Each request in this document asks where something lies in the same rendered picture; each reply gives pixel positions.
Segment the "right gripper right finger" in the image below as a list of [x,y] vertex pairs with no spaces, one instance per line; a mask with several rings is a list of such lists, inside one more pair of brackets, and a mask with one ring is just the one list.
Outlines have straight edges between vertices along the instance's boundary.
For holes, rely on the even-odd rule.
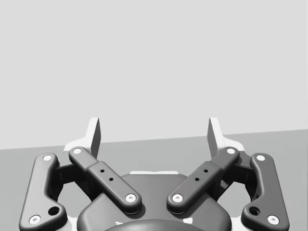
[[241,183],[251,202],[241,223],[248,230],[288,230],[290,222],[274,159],[269,154],[249,156],[240,142],[225,138],[219,120],[208,122],[211,160],[202,163],[167,196],[167,209],[183,214],[204,194],[217,200],[234,183]]

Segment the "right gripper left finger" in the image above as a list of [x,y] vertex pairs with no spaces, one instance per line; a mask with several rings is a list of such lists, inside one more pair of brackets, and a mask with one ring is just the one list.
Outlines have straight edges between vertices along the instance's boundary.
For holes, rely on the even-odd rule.
[[105,162],[98,161],[100,143],[100,121],[93,117],[85,136],[65,145],[63,157],[45,153],[35,158],[19,220],[21,231],[59,231],[66,226],[69,218],[58,197],[63,185],[71,182],[90,199],[103,193],[125,214],[141,210],[141,195]]

